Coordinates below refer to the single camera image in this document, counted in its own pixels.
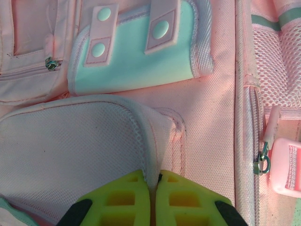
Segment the yellow-green left gripper right finger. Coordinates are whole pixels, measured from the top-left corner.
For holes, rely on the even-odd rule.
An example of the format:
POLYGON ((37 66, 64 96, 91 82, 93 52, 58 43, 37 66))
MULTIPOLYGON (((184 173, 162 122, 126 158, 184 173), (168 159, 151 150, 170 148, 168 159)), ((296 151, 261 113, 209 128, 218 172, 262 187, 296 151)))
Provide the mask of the yellow-green left gripper right finger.
POLYGON ((156 191, 157 226, 241 226, 231 201, 171 171, 162 170, 156 191))

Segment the yellow-green left gripper left finger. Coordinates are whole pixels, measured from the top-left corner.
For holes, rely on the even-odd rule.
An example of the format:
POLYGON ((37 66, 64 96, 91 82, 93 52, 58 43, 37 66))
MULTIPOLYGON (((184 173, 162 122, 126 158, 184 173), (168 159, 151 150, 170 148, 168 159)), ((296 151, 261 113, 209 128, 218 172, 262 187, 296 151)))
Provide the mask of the yellow-green left gripper left finger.
POLYGON ((59 226, 149 226, 150 193, 141 170, 113 180, 80 197, 59 226))

